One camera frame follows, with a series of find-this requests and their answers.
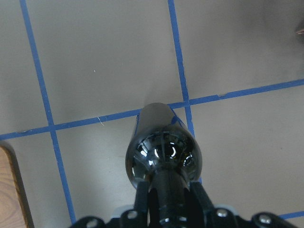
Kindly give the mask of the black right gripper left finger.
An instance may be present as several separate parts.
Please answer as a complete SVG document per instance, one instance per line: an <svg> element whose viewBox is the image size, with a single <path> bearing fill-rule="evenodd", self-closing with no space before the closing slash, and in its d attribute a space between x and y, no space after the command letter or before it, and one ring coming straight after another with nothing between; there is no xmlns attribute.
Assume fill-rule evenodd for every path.
<svg viewBox="0 0 304 228"><path fill-rule="evenodd" d="M149 183L141 181L137 185L135 201L132 209L125 211L120 217L121 228L149 228L148 221Z"/></svg>

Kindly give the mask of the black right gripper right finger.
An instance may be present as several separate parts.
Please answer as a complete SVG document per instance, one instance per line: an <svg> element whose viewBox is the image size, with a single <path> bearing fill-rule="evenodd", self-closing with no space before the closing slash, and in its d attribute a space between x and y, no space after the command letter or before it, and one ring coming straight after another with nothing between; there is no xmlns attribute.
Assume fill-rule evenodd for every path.
<svg viewBox="0 0 304 228"><path fill-rule="evenodd" d="M189 223L192 228L236 228L237 222L228 209L216 208L201 183L190 183Z"/></svg>

